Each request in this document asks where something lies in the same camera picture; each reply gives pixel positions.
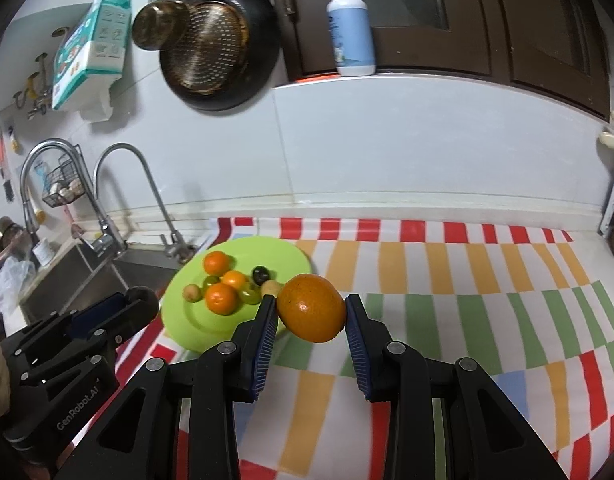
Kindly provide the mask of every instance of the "kitchen sink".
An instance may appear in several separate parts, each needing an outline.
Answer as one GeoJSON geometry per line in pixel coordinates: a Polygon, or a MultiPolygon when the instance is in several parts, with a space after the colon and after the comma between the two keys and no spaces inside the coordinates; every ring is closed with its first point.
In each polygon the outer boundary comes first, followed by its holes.
{"type": "Polygon", "coordinates": [[[21,302],[27,322],[36,322],[53,311],[83,310],[136,285],[162,292],[182,265],[168,258],[161,247],[143,247],[130,247],[119,258],[113,258],[112,252],[98,258],[84,245],[71,248],[21,302]]]}

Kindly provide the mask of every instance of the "plate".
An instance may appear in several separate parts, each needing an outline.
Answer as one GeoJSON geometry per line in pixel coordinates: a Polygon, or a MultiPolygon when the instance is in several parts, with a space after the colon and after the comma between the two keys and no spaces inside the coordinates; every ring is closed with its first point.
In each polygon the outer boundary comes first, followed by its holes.
{"type": "MultiPolygon", "coordinates": [[[[161,314],[169,337],[181,347],[198,353],[230,339],[238,324],[254,319],[258,311],[257,304],[242,304],[230,316],[220,316],[207,308],[205,300],[190,303],[183,299],[185,286],[190,283],[202,285],[207,276],[203,269],[203,258],[212,251],[222,251],[231,256],[231,268],[248,276],[254,267],[265,266],[272,279],[280,283],[286,283],[297,274],[311,272],[307,256],[295,245],[278,238],[236,238],[196,254],[169,283],[162,298],[161,314]]],[[[279,321],[278,329],[283,328],[279,321]]]]}

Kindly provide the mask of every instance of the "striped tablecloth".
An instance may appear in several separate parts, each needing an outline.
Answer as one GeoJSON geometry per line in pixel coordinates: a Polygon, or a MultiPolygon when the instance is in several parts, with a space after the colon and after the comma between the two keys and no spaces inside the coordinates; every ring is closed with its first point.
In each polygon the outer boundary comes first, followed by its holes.
{"type": "MultiPolygon", "coordinates": [[[[343,296],[360,294],[394,339],[437,360],[476,359],[572,480],[588,480],[613,449],[614,306],[568,233],[413,220],[220,218],[207,246],[256,234],[295,243],[343,296]]],[[[120,348],[120,383],[151,356],[195,357],[167,337],[157,317],[120,348]]],[[[382,478],[389,406],[369,404],[357,389],[345,334],[318,345],[285,334],[272,363],[260,400],[235,408],[242,477],[382,478]]],[[[188,420],[183,409],[180,479],[188,420]]],[[[441,439],[436,447],[442,464],[441,439]]]]}

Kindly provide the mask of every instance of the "metal bolt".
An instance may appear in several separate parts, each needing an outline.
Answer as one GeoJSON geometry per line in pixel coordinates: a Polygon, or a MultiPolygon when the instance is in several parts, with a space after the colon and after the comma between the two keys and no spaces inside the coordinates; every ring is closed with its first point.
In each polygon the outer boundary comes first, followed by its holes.
{"type": "Polygon", "coordinates": [[[401,343],[400,341],[392,341],[391,343],[389,343],[389,345],[387,345],[387,351],[390,354],[396,354],[396,355],[404,354],[405,345],[401,343]]]}
{"type": "Polygon", "coordinates": [[[466,372],[472,372],[478,368],[478,363],[469,357],[463,357],[458,362],[458,365],[466,372]]]}
{"type": "Polygon", "coordinates": [[[218,345],[218,353],[223,355],[231,354],[236,349],[236,343],[233,341],[223,341],[218,345]]]}
{"type": "Polygon", "coordinates": [[[160,357],[152,357],[151,359],[149,359],[149,361],[145,363],[145,367],[150,372],[155,372],[157,370],[160,370],[162,367],[164,367],[164,365],[165,365],[165,362],[160,357]]]}

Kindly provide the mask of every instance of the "bottle label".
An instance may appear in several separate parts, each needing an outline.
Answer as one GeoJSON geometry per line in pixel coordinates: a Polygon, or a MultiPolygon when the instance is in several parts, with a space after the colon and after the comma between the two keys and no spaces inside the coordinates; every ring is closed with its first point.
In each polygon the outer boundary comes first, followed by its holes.
{"type": "Polygon", "coordinates": [[[337,66],[375,64],[372,28],[367,9],[336,9],[329,12],[329,32],[337,66]]]}

